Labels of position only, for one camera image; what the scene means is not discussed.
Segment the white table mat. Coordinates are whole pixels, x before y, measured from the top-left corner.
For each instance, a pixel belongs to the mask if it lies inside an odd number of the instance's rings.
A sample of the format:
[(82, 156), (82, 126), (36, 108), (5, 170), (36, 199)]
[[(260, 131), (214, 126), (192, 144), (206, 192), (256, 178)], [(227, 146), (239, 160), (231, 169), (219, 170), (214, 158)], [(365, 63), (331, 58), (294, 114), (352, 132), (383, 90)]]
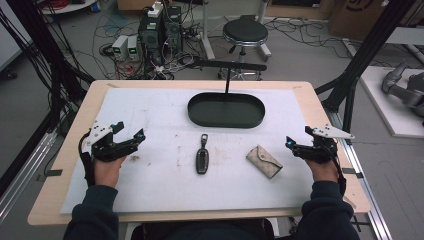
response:
[[(209, 128), (194, 124), (187, 105), (194, 89), (113, 88), (96, 117), (105, 124), (122, 121), (114, 139), (130, 139), (140, 129), (145, 141), (120, 169), (119, 213), (298, 208), (309, 198), (309, 168), (285, 146), (287, 136), (308, 145), (305, 121), (291, 90), (253, 91), (265, 105), (260, 125), (251, 129)], [(196, 172), (201, 135), (207, 134), (209, 166)], [(246, 159), (262, 146), (283, 169), (267, 178)]]

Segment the white power strip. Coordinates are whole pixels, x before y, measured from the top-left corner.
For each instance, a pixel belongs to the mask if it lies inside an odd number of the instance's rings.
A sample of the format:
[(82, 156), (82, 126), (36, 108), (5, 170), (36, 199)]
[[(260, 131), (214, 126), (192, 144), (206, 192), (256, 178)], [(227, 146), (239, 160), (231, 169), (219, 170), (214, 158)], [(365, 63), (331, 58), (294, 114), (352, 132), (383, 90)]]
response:
[(152, 7), (148, 11), (149, 17), (157, 18), (163, 10), (163, 4), (161, 2), (156, 1)]

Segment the black T-shaped stand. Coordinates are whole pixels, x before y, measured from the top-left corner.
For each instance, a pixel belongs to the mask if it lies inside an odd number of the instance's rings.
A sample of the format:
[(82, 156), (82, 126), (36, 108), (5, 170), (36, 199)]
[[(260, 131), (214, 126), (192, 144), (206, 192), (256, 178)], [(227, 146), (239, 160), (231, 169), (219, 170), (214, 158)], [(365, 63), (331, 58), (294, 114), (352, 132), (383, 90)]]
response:
[(267, 66), (263, 64), (212, 61), (212, 60), (195, 60), (193, 65), (199, 66), (201, 68), (203, 67), (225, 68), (228, 71), (231, 71), (232, 69), (265, 71), (267, 69)]

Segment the black tape strip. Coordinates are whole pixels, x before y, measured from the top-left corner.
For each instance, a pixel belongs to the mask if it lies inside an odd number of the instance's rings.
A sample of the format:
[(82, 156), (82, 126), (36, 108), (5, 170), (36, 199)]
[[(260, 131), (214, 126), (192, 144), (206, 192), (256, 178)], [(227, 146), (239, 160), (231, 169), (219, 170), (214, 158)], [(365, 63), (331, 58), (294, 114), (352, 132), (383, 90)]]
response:
[(43, 173), (43, 174), (39, 174), (39, 175), (36, 177), (36, 181), (38, 181), (38, 182), (45, 182), (45, 180), (46, 180), (48, 177), (61, 176), (62, 171), (63, 171), (62, 169), (47, 170), (45, 173)]
[(357, 179), (363, 179), (364, 175), (362, 172), (357, 172), (354, 168), (342, 168), (344, 176), (355, 176)]

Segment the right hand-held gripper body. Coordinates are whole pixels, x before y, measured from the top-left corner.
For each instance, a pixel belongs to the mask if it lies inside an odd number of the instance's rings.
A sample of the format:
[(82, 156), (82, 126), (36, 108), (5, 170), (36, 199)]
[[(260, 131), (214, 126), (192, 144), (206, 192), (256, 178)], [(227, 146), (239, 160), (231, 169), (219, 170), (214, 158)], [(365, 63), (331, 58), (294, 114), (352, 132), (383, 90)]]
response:
[(340, 130), (331, 124), (315, 128), (312, 137), (312, 146), (297, 144), (297, 147), (292, 150), (292, 154), (301, 159), (311, 160), (319, 164), (337, 160), (336, 138), (355, 138), (353, 134)]

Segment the black frame post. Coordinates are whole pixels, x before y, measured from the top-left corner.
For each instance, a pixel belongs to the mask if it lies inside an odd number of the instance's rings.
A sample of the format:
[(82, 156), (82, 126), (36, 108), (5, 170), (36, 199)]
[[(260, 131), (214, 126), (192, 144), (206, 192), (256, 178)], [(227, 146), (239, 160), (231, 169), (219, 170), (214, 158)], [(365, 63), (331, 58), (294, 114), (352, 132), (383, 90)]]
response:
[(337, 113), (341, 103), (345, 102), (343, 131), (351, 132), (355, 92), (360, 77), (415, 1), (389, 0), (385, 10), (342, 74), (315, 89), (317, 95), (331, 90), (329, 96), (322, 101), (323, 108), (331, 113)]
[(87, 91), (82, 83), (90, 85), (95, 79), (65, 58), (46, 26), (35, 0), (6, 0), (6, 3), (28, 33), (32, 43), (18, 33), (1, 10), (0, 23), (27, 56), (37, 76), (48, 89), (48, 125), (52, 131), (60, 123), (61, 111), (70, 107), (71, 103), (79, 104), (84, 99)]

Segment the white platform board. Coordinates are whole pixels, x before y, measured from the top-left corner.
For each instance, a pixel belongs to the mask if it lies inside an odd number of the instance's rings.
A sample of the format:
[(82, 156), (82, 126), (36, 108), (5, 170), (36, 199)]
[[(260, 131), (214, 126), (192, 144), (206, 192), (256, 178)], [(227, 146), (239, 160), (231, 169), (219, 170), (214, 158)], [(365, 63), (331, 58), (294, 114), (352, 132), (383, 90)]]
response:
[(383, 78), (390, 71), (389, 67), (369, 66), (361, 76), (361, 83), (392, 136), (424, 139), (424, 118), (381, 90)]

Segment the beige key pouch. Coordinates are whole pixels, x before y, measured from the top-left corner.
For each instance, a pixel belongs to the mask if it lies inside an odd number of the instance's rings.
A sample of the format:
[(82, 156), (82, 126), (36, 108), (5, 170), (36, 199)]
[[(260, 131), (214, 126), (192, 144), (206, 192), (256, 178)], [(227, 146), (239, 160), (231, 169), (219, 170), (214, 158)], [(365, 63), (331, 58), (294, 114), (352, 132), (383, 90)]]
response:
[(246, 159), (269, 179), (272, 179), (283, 169), (283, 165), (260, 145), (251, 149)]

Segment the person's lap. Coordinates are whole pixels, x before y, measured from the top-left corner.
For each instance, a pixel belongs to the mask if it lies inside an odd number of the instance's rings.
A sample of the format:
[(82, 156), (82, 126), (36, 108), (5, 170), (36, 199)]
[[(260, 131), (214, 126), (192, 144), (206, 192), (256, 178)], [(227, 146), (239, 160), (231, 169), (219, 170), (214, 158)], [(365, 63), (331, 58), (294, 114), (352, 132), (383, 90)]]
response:
[(274, 240), (265, 218), (142, 223), (131, 240)]

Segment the cardboard box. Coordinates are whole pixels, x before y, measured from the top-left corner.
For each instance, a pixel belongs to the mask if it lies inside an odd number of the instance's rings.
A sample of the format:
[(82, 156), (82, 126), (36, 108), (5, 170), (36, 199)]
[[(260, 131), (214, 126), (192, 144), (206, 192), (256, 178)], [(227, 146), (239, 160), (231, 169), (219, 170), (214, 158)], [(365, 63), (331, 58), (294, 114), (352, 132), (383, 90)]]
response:
[(328, 20), (331, 35), (364, 40), (374, 25), (383, 17), (388, 23), (400, 10), (390, 10), (385, 14), (391, 0), (335, 0), (335, 7)]

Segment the grey power supply unit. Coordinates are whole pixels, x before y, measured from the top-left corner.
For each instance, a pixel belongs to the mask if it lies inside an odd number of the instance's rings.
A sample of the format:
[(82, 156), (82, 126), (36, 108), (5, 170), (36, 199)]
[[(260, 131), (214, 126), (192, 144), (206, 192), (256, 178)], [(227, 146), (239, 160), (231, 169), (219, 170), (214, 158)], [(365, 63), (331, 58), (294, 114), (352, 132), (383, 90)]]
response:
[(112, 44), (114, 57), (118, 61), (125, 61), (128, 57), (128, 37), (126, 35), (119, 36)]
[(139, 61), (140, 60), (138, 38), (136, 36), (129, 36), (128, 37), (127, 49), (128, 49), (129, 59), (131, 61)]

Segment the black round stool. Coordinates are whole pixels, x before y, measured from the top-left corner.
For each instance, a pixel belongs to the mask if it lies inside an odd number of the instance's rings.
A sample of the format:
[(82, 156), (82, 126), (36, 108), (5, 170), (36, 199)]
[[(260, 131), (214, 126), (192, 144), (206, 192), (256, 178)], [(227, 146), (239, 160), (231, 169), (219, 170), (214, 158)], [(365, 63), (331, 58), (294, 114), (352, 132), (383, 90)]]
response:
[[(268, 30), (266, 27), (255, 20), (254, 16), (241, 16), (239, 19), (227, 22), (223, 27), (224, 39), (232, 44), (228, 50), (232, 54), (237, 47), (241, 50), (238, 55), (237, 63), (244, 63), (246, 47), (259, 47), (268, 39)], [(261, 71), (247, 71), (240, 68), (225, 70), (220, 68), (218, 78), (224, 79), (229, 76), (231, 79), (242, 80), (260, 80)]]

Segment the black oval tray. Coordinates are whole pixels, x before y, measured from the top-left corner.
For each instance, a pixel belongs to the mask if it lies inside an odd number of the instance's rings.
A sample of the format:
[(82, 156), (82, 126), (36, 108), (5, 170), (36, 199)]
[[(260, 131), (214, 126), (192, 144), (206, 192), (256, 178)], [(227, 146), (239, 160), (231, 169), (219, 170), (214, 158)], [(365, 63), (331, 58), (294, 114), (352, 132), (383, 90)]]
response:
[(199, 126), (242, 129), (260, 125), (266, 112), (263, 102), (253, 95), (217, 92), (193, 96), (187, 110)]

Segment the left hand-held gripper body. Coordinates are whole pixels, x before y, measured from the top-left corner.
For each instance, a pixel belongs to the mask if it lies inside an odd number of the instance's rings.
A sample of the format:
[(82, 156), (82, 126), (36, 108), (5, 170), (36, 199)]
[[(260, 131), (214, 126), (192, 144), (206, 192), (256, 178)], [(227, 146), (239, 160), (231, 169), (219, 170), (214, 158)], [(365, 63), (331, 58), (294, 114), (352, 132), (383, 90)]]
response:
[(92, 156), (103, 162), (114, 161), (138, 150), (138, 144), (133, 140), (133, 137), (115, 143), (113, 141), (115, 134), (112, 133), (111, 125), (95, 121), (88, 132), (88, 136), (85, 137), (86, 145), (91, 148)]

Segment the black car key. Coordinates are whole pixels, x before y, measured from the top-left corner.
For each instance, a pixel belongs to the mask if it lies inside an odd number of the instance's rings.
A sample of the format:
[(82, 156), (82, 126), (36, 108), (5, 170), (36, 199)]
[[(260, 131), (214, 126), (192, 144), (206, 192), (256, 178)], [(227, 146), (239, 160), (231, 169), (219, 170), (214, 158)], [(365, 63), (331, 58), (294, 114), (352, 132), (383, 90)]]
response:
[(201, 147), (196, 153), (196, 172), (198, 174), (205, 174), (209, 166), (209, 152), (206, 149), (206, 144), (208, 140), (207, 134), (201, 135)]

